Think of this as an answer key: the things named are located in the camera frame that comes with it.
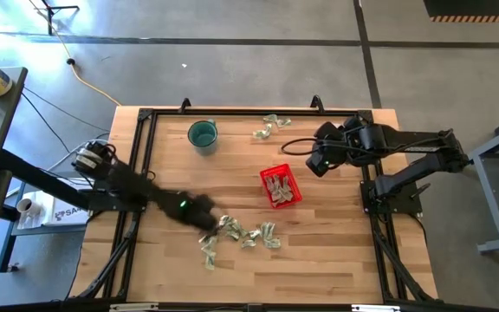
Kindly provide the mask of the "white printed box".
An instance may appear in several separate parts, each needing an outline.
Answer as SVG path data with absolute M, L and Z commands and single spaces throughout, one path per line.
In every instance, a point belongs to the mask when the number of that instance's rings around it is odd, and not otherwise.
M 84 225 L 89 217 L 88 211 L 82 210 L 45 192 L 40 192 L 43 207 L 42 226 Z

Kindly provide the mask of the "red plastic basket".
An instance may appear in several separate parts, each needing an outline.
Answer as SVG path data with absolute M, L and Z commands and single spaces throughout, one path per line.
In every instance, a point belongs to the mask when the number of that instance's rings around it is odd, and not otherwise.
M 266 192 L 266 197 L 269 201 L 270 206 L 273 209 L 281 209 L 285 208 L 290 205 L 295 205 L 296 203 L 299 203 L 302 201 L 302 195 L 299 190 L 299 187 L 296 183 L 295 180 L 295 175 L 292 173 L 291 168 L 289 167 L 288 164 L 282 164 L 279 166 L 274 166 L 265 170 L 262 170 L 259 172 L 263 188 Z M 278 175 L 281 181 L 281 185 L 289 184 L 290 188 L 292 189 L 292 193 L 294 194 L 294 199 L 290 202 L 279 204 L 277 206 L 273 205 L 273 199 L 271 198 L 271 194 L 269 193 L 267 186 L 266 186 L 266 181 L 265 178 L 267 176 L 272 176 L 272 175 Z

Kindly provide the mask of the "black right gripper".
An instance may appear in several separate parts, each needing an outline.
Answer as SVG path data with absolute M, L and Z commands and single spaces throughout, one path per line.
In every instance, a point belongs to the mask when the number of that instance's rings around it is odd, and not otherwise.
M 328 121 L 314 133 L 314 144 L 306 166 L 317 177 L 324 176 L 327 171 L 337 168 L 347 160 L 348 144 L 343 125 L 336 126 Z

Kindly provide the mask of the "black diagonal desk beam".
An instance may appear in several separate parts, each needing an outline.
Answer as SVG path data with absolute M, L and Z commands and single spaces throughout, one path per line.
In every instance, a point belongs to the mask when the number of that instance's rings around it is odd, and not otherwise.
M 2 149 L 0 152 L 0 169 L 10 171 L 14 178 L 32 185 L 64 202 L 87 210 L 89 202 L 85 195 L 80 194 L 74 187 L 60 181 L 58 178 L 31 165 L 15 154 Z

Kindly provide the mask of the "white mug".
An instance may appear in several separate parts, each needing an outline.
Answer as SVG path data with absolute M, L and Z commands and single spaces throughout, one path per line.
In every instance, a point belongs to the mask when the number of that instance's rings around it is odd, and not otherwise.
M 34 218 L 42 212 L 42 205 L 30 198 L 23 198 L 16 205 L 16 209 L 22 215 Z

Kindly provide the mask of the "white frame bracket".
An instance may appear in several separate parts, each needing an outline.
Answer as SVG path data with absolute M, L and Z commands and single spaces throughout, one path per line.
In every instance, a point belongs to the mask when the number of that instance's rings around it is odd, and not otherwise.
M 352 304 L 352 312 L 401 312 L 399 306 L 379 304 Z
M 156 302 L 126 302 L 111 304 L 108 312 L 154 312 L 159 311 Z

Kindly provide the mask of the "blue metal shelf frame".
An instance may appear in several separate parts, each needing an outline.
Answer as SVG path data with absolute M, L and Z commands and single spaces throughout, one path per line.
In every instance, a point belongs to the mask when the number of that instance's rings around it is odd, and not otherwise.
M 7 196 L 14 198 L 16 202 L 13 205 L 7 205 L 3 203 L 3 209 L 1 214 L 1 219 L 9 222 L 7 229 L 5 230 L 3 247 L 0 251 L 0 273 L 13 272 L 18 270 L 18 263 L 12 263 L 10 261 L 13 249 L 15 247 L 16 239 L 20 236 L 28 235 L 45 235 L 45 234 L 55 234 L 55 233 L 67 233 L 67 232 L 77 232 L 83 231 L 86 227 L 84 225 L 68 225 L 68 226 L 42 226 L 43 218 L 43 208 L 42 212 L 32 217 L 27 217 L 22 215 L 17 211 L 16 205 L 23 198 L 30 198 L 39 203 L 40 190 L 21 182 L 20 185 L 9 191 Z

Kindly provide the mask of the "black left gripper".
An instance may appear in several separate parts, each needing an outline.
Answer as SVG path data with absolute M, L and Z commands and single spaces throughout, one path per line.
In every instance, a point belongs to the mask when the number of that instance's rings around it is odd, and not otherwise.
M 158 199 L 158 207 L 167 217 L 204 232 L 213 232 L 218 226 L 211 213 L 215 202 L 206 194 L 166 192 Z

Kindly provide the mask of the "hazard striped black mat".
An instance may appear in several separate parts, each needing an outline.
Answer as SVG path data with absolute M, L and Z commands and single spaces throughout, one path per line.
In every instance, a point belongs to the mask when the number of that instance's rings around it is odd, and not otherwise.
M 499 0 L 423 0 L 434 23 L 499 23 Z

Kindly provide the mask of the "teal green mug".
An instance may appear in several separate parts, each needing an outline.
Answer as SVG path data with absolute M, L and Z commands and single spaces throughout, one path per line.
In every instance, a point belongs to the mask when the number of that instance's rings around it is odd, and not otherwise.
M 217 150 L 218 130 L 214 120 L 199 120 L 192 124 L 187 133 L 188 140 L 202 156 Z

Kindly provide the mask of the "black tripod stand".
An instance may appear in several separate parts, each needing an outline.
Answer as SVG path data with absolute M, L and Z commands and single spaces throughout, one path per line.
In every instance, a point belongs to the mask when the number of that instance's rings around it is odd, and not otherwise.
M 43 4 L 43 8 L 46 11 L 45 16 L 47 17 L 48 21 L 48 34 L 50 36 L 55 35 L 56 31 L 53 29 L 53 17 L 56 13 L 60 12 L 61 10 L 79 10 L 80 7 L 77 5 L 50 5 L 46 0 L 40 0 Z

